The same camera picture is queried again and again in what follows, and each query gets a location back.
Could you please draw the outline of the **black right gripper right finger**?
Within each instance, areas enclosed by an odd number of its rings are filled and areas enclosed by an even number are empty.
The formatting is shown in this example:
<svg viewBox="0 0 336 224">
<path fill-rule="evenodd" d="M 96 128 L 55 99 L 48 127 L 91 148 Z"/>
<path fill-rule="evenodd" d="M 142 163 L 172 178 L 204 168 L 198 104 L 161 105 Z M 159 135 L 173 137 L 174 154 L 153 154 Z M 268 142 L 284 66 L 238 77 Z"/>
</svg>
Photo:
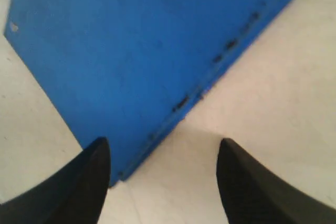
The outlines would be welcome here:
<svg viewBox="0 0 336 224">
<path fill-rule="evenodd" d="M 291 186 L 231 138 L 222 139 L 216 164 L 229 223 L 335 223 L 335 209 Z"/>
</svg>

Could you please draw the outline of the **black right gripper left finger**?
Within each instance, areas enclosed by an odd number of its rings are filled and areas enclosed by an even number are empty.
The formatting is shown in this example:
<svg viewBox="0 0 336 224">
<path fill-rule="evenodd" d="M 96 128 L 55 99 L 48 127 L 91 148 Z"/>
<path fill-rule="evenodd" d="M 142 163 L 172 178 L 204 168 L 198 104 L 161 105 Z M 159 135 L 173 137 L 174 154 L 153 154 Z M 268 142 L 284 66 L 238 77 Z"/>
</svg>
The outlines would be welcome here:
<svg viewBox="0 0 336 224">
<path fill-rule="evenodd" d="M 110 147 L 99 137 L 25 193 L 1 204 L 1 223 L 97 223 L 110 182 Z"/>
</svg>

